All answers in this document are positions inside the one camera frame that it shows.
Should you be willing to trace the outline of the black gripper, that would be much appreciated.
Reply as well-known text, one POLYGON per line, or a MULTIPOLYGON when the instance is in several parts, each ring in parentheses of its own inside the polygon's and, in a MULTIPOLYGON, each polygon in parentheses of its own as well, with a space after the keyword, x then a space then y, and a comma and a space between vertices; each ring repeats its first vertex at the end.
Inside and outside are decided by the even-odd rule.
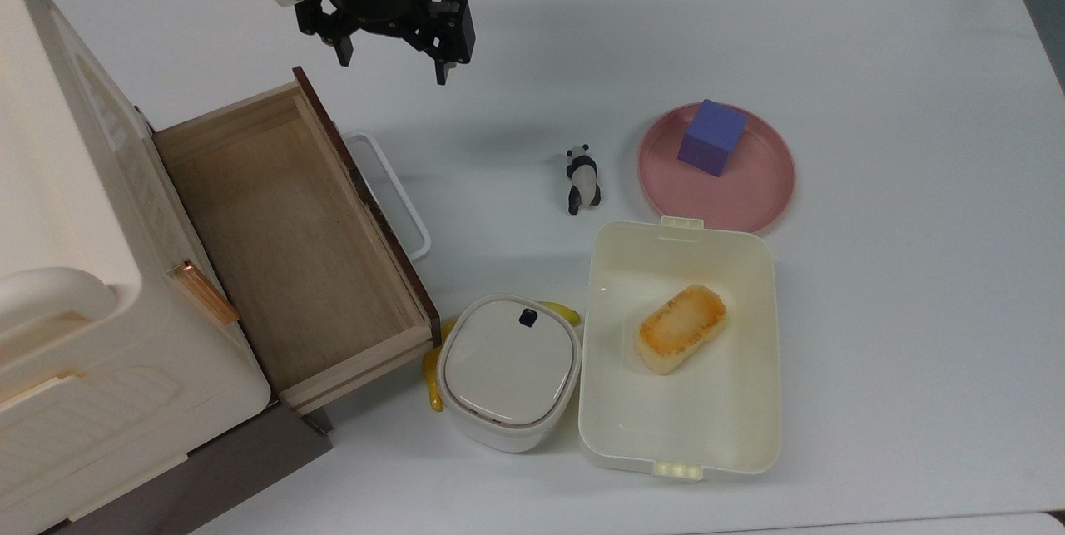
POLYGON ((468 0, 304 0, 295 16, 301 33, 320 36, 343 67, 350 65, 357 31, 407 42, 433 59, 441 87, 458 64, 472 60, 476 42, 468 0))

